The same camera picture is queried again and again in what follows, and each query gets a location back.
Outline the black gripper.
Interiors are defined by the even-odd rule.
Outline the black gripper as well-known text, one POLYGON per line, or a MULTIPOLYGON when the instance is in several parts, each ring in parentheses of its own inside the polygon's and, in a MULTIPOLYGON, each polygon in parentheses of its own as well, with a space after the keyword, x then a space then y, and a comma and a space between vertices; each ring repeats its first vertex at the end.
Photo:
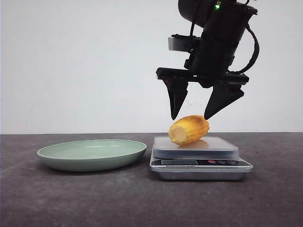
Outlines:
POLYGON ((204 88, 213 86, 205 109, 208 120, 220 110, 244 96, 241 86, 249 81, 243 72, 228 72, 234 60, 238 43, 197 37, 184 69, 158 68, 157 79, 167 87, 171 118, 176 119, 187 96, 189 82, 197 82, 204 88))

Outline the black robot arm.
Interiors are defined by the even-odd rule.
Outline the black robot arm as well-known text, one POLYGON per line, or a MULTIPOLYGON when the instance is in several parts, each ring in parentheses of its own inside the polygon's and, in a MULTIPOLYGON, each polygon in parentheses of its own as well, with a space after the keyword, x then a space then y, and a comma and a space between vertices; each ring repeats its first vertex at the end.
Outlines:
POLYGON ((205 119, 209 119, 244 95, 241 87, 249 81, 245 72, 258 57, 258 41, 243 69, 231 71, 229 67, 244 31, 250 30, 249 20, 257 10, 235 0, 180 0, 178 10, 192 26, 201 27, 202 34, 170 36, 169 49, 187 52, 189 58, 183 69, 158 68, 156 75, 167 87, 172 119, 182 107, 189 82, 212 88, 204 113, 205 119))

